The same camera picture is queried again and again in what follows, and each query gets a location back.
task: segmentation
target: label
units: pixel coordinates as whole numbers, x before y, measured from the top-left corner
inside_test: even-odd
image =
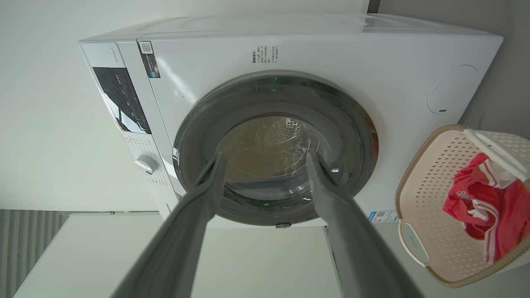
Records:
[[[278,63],[278,46],[257,46],[252,51],[252,63]]]
[[[387,210],[387,211],[375,211],[370,213],[368,221],[371,223],[384,223],[384,222],[394,222],[398,220],[398,212],[396,210]]]
[[[150,41],[139,41],[138,48],[142,54],[142,61],[144,62],[145,71],[147,76],[150,78],[160,77],[158,71],[158,65],[156,64],[156,58],[153,52],[153,47]]]

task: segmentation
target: plastic basket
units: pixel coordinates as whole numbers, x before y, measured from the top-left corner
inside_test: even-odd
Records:
[[[449,125],[436,130],[422,145],[396,193],[399,235],[405,250],[447,287],[469,285],[530,262],[527,237],[495,264],[488,264],[483,260],[483,241],[469,237],[463,224],[442,210],[455,175],[480,152],[530,189],[530,141]],[[417,256],[405,240],[406,225],[418,238],[426,259]]]

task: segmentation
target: washing machine drum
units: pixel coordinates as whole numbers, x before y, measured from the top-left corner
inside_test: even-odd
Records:
[[[206,162],[224,152],[227,172],[219,216],[253,225],[317,218],[305,155],[318,152],[353,197],[377,159],[366,111],[322,79],[300,73],[252,74],[200,100],[182,123],[173,164],[186,190]]]

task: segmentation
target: washing machine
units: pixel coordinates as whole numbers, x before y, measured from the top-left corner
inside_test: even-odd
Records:
[[[502,43],[381,14],[177,17],[80,41],[163,218],[216,152],[209,227],[326,225],[305,153],[317,151],[372,222],[429,134],[457,123]]]

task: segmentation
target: knob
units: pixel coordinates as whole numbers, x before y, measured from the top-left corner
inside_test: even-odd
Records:
[[[149,174],[153,174],[158,169],[156,161],[147,155],[140,155],[134,163]]]

